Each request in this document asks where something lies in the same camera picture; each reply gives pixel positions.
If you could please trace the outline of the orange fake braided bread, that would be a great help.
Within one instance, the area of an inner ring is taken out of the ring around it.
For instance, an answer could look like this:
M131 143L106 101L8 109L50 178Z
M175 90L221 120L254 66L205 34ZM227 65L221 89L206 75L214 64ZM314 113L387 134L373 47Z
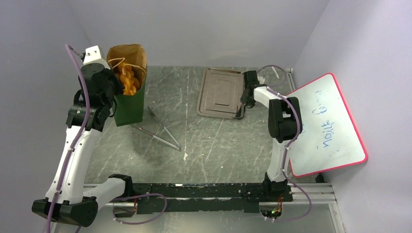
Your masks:
M117 77L124 86L123 94L127 96L133 96L140 90L141 84L139 79L136 77L134 68L131 65L126 64L125 62L119 63L117 66L119 73Z

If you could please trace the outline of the metal baking tray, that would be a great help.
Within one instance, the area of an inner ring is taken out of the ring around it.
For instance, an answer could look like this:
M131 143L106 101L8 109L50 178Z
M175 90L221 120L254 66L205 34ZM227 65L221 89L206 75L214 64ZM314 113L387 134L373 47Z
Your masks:
M241 71L209 67L202 78L196 111L205 117L234 119L243 91Z

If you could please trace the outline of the green paper bag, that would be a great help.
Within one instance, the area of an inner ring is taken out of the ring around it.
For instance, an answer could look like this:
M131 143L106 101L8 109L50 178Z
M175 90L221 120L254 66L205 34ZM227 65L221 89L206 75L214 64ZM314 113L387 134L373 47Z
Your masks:
M147 77L146 51L140 44L117 45L109 49L106 61L115 75L119 73L117 68L119 63L125 62L131 65L141 84L140 90L133 96L127 96L123 93L115 96L117 103L114 112L116 125L126 126L140 123L143 120L145 83Z

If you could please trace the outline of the metal tongs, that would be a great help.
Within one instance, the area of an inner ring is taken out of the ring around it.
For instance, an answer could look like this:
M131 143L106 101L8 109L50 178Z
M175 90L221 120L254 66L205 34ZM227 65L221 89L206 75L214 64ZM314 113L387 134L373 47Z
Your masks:
M176 151L182 151L182 145L178 142L177 138L171 133L171 131L169 130L169 128L166 126L166 124L164 124L162 122L162 120L157 116L157 114L153 111L153 109L151 107L147 107L147 110L149 112L149 114L151 115L151 117L153 119L155 119L157 121L157 123L159 124L159 131L157 133L151 132L145 128L143 128L140 125L137 124L131 124L131 127L140 131L141 133L146 134L147 136L151 137L152 139L155 139L161 143L163 143L164 145L176 150ZM165 138L161 137L161 133L166 133L168 135L168 137L171 139L170 140L166 140Z

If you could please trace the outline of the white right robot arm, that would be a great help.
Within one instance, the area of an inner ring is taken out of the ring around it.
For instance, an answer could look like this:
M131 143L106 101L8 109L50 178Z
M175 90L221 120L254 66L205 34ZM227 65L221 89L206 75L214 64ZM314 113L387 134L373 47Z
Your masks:
M281 191L287 190L290 180L287 175L288 151L303 128L299 100L296 97L287 98L260 83L256 70L246 71L242 75L244 89L239 112L244 113L257 102L268 109L268 132L273 139L273 148L262 195L266 200L273 201L280 196Z

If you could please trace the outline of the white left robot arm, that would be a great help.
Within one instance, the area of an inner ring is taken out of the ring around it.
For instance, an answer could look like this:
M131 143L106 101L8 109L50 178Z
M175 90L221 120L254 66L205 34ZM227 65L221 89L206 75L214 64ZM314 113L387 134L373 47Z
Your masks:
M108 64L89 63L81 67L87 93L79 89L66 120L66 142L55 178L43 199L35 200L32 212L52 222L88 227L97 212L110 201L134 197L132 178L113 174L102 184L84 191L86 170L100 138L115 96L122 84ZM55 205L50 211L53 198Z

